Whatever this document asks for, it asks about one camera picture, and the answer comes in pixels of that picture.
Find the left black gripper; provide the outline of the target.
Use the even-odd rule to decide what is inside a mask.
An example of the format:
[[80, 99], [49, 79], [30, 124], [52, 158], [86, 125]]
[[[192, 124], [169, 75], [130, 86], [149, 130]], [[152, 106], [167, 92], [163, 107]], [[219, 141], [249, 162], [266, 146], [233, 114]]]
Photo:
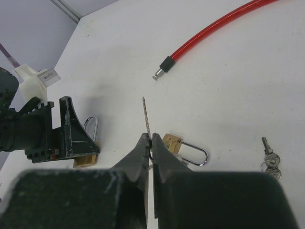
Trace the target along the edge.
[[14, 116], [14, 149], [24, 150], [32, 163], [51, 162], [91, 156], [100, 147], [85, 131], [73, 107], [72, 98], [59, 99], [61, 126], [52, 128], [54, 102], [44, 104], [31, 98]]

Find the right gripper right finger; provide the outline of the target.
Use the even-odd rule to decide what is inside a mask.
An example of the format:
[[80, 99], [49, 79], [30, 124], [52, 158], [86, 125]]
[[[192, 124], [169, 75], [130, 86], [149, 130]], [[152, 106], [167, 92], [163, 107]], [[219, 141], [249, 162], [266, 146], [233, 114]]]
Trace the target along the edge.
[[152, 136], [154, 216], [161, 229], [296, 229], [279, 182], [262, 172], [192, 171]]

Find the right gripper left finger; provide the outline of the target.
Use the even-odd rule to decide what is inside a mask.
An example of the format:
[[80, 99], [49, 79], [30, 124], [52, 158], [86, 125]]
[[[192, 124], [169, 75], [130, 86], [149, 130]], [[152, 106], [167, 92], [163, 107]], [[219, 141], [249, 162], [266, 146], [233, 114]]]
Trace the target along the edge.
[[109, 169], [20, 173], [0, 206], [3, 229], [145, 229], [151, 141]]

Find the red cable lock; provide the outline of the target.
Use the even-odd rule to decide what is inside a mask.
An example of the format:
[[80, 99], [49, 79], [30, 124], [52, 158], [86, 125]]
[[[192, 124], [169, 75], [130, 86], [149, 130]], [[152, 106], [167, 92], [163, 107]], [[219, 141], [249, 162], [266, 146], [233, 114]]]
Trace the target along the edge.
[[273, 2], [276, 2], [276, 0], [252, 0], [217, 19], [207, 27], [203, 28], [193, 37], [191, 37], [171, 55], [167, 56], [164, 61], [159, 65], [159, 69], [156, 71], [152, 78], [154, 80], [158, 80], [165, 73], [169, 72], [177, 63], [177, 61], [179, 61], [186, 53], [188, 53], [197, 44], [199, 44], [201, 41], [203, 41], [205, 38], [216, 32], [217, 30], [233, 22], [234, 20], [244, 16], [245, 14], [250, 13], [258, 8], [266, 6]]

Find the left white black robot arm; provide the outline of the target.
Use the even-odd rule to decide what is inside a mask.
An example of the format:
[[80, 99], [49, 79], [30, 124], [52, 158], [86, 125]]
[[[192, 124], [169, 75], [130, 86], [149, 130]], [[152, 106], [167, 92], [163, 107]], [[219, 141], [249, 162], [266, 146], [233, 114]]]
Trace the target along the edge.
[[24, 150], [33, 163], [97, 155], [100, 147], [79, 122], [71, 97], [59, 99], [61, 126], [52, 127], [53, 102], [42, 104], [32, 97], [20, 111], [10, 105], [19, 82], [10, 72], [0, 70], [0, 150]]

